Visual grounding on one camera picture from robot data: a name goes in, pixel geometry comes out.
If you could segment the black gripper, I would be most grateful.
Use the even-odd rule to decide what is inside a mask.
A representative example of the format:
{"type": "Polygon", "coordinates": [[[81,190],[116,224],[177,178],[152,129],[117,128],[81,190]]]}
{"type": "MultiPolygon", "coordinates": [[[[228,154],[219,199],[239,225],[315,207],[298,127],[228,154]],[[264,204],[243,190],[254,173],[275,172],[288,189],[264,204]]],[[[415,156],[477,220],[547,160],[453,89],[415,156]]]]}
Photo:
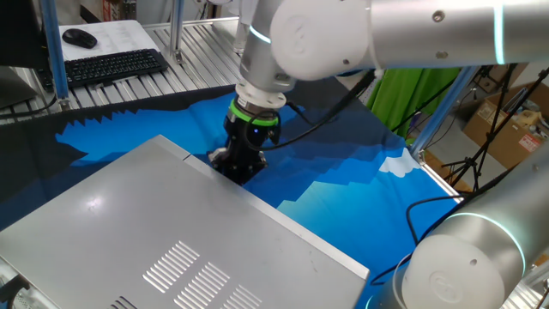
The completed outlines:
{"type": "Polygon", "coordinates": [[[235,184],[245,185],[267,166],[262,153],[254,148],[260,148],[268,139],[278,141],[280,123],[275,120],[268,126],[256,124],[256,121],[247,124],[241,118],[226,116],[224,128],[227,133],[226,152],[222,159],[213,161],[213,168],[235,184]],[[237,166],[242,166],[240,173],[237,166]]]}

